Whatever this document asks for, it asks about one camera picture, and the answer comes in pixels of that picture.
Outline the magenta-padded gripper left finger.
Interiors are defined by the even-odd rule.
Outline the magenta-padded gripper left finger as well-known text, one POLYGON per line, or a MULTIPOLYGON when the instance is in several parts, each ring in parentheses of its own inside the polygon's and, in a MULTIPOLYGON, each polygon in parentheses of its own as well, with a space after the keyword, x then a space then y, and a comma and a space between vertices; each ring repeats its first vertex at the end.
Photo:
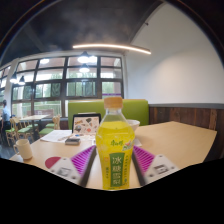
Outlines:
POLYGON ((67 181, 85 187, 95 156, 96 146, 93 145, 71 158, 50 157, 48 159, 48 169, 51 173, 67 181))

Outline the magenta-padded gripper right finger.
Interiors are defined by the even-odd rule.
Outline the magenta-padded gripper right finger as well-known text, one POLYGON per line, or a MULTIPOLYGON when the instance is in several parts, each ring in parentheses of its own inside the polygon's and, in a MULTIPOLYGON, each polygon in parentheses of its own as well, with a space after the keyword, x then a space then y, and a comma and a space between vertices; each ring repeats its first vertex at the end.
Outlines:
POLYGON ((153 155, 138 146, 133 148, 132 160, 141 186, 150 184, 179 170, 163 154, 153 155))

